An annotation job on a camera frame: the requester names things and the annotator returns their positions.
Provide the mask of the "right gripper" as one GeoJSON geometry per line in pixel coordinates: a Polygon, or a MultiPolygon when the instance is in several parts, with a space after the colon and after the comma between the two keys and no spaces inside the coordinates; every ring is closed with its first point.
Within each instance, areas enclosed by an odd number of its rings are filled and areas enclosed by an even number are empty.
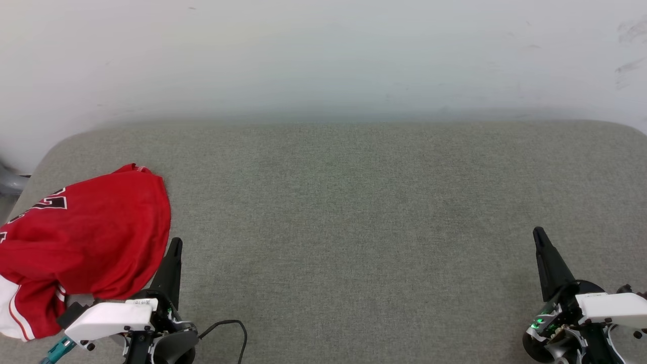
{"type": "Polygon", "coordinates": [[[533,230],[541,296],[545,305],[524,334],[525,352],[541,363],[621,363],[613,345],[612,320],[580,322],[578,297],[605,295],[589,281],[577,280],[544,228],[533,230]]]}

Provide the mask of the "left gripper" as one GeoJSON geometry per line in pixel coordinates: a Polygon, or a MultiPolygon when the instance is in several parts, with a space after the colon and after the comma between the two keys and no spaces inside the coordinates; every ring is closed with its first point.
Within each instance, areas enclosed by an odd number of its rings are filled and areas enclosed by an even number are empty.
{"type": "Polygon", "coordinates": [[[143,329],[129,329],[124,335],[125,363],[192,363],[196,357],[196,325],[181,320],[179,291],[183,241],[172,238],[151,288],[132,299],[157,300],[149,323],[143,329]]]}

